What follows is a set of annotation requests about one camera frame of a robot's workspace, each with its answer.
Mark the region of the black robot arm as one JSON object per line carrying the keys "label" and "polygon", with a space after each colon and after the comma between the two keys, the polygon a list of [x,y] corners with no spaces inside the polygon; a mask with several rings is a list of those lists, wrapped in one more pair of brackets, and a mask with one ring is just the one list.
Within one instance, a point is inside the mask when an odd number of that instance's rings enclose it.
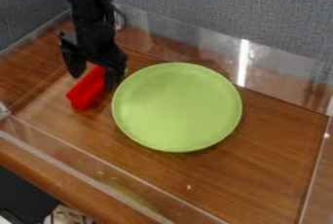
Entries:
{"label": "black robot arm", "polygon": [[116,13],[122,12],[114,0],[69,0],[74,30],[59,33],[67,70],[79,78],[91,62],[105,69],[105,90],[120,85],[126,71],[128,55],[116,40]]}

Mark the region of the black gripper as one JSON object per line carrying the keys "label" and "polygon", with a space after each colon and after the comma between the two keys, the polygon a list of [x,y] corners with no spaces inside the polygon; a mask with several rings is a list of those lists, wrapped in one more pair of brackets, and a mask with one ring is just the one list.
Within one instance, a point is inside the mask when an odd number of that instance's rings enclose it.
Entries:
{"label": "black gripper", "polygon": [[126,76],[128,56],[116,41],[116,28],[102,23],[90,28],[77,27],[59,33],[63,60],[74,78],[86,70],[86,62],[105,69],[105,89],[113,92]]}

